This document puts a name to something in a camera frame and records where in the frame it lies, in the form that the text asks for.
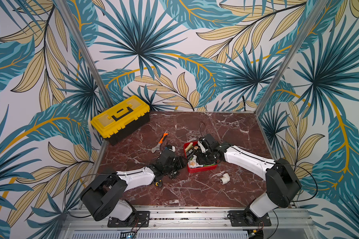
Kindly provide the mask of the red storage box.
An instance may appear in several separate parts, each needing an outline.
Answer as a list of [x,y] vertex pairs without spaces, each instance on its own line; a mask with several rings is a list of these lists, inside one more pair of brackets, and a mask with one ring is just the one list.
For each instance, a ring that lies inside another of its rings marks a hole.
[[210,164],[210,165],[200,165],[198,168],[189,168],[188,167],[188,160],[194,155],[194,148],[197,146],[197,142],[187,142],[183,145],[183,151],[185,155],[185,159],[187,160],[187,170],[189,173],[199,173],[214,170],[217,168],[217,164]]

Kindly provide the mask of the white drycake cookie packet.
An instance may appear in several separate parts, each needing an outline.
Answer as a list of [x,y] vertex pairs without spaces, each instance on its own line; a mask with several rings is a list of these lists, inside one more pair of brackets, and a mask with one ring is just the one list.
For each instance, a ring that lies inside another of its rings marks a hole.
[[197,163],[197,156],[193,155],[189,160],[188,160],[188,167],[189,168],[198,168],[200,167],[200,165]]

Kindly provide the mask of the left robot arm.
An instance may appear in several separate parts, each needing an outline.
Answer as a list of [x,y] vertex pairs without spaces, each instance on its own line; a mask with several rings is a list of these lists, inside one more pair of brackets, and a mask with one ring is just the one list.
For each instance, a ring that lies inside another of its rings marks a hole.
[[155,185],[162,186],[162,178],[174,179],[186,167],[185,158],[165,149],[155,163],[131,171],[117,171],[97,176],[80,194],[80,200],[95,221],[105,218],[131,223],[136,220],[136,209],[123,194],[131,189]]

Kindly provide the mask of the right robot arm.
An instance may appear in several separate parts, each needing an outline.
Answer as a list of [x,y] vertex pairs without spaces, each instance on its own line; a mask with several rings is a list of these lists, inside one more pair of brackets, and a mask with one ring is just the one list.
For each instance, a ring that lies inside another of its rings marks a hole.
[[200,137],[197,144],[207,160],[235,164],[266,182],[266,191],[245,208],[248,219],[262,218],[278,207],[287,208],[302,188],[293,166],[285,159],[268,159],[227,142],[219,143],[211,134]]

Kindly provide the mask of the white pipe elbow fitting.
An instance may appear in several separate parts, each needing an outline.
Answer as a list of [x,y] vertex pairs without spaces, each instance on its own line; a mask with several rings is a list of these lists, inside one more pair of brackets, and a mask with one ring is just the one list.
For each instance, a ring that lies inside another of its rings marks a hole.
[[230,176],[228,173],[224,173],[222,177],[220,178],[220,182],[222,185],[227,184],[230,181]]

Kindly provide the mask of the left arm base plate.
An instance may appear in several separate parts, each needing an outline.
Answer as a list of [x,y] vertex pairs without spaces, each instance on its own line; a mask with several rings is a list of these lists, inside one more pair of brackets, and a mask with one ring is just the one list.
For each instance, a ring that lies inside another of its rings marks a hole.
[[135,211],[124,221],[110,217],[108,228],[146,228],[149,226],[150,211]]

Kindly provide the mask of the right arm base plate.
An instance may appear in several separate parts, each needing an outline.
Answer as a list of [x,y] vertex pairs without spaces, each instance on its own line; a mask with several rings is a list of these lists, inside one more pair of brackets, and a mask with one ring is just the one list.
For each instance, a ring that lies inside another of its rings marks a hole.
[[272,226],[268,214],[263,217],[256,217],[254,214],[245,211],[229,211],[227,218],[230,220],[232,227],[270,227]]

